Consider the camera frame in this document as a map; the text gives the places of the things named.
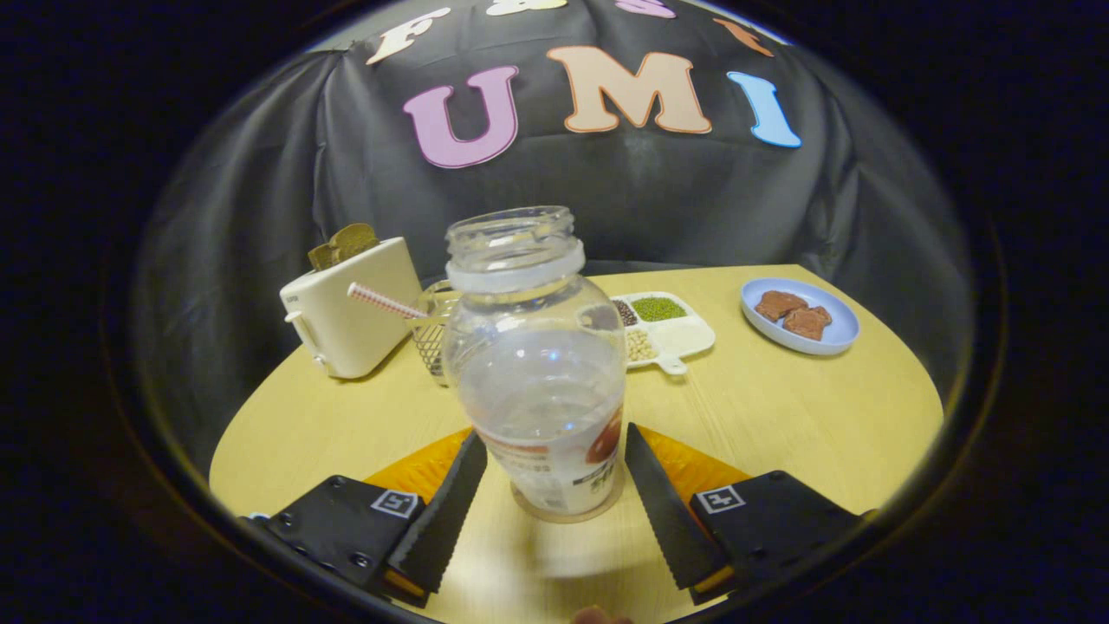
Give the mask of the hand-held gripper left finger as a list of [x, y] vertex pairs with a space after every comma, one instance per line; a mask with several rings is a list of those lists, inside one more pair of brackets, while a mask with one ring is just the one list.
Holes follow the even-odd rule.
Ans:
[[482, 438], [462, 429], [372, 477], [325, 478], [247, 524], [356, 589], [423, 608], [440, 590], [486, 466]]

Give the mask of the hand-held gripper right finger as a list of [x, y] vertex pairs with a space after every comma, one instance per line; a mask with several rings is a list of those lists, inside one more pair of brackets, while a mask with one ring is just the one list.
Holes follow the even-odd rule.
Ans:
[[625, 466], [671, 576], [696, 605], [787, 583], [869, 518], [788, 471], [752, 477], [645, 426], [627, 427]]

